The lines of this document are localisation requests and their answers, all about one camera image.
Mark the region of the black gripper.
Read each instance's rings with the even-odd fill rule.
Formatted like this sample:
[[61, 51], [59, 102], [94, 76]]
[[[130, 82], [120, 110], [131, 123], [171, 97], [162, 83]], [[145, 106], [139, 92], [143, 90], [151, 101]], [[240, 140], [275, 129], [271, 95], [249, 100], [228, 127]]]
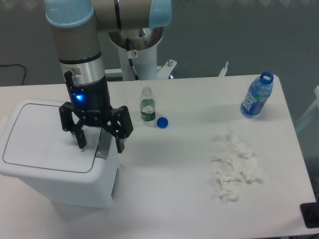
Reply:
[[65, 72], [64, 78], [70, 102], [59, 107], [62, 129], [76, 136], [78, 147], [83, 149], [87, 141], [82, 127], [101, 127], [115, 138], [117, 151], [122, 153], [133, 123], [127, 106], [112, 108], [106, 77], [83, 85], [73, 82], [71, 71]]

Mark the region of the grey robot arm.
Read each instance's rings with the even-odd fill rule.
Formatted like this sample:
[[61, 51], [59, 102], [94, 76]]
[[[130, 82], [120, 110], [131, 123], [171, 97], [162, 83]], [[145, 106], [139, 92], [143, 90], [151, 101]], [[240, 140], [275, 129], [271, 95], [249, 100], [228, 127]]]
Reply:
[[47, 0], [50, 25], [70, 101], [60, 109], [64, 131], [86, 146], [83, 126], [101, 127], [116, 141], [118, 152], [133, 131], [126, 106], [110, 104], [98, 34], [108, 33], [122, 58], [124, 80], [157, 77], [155, 51], [172, 20], [169, 0]]

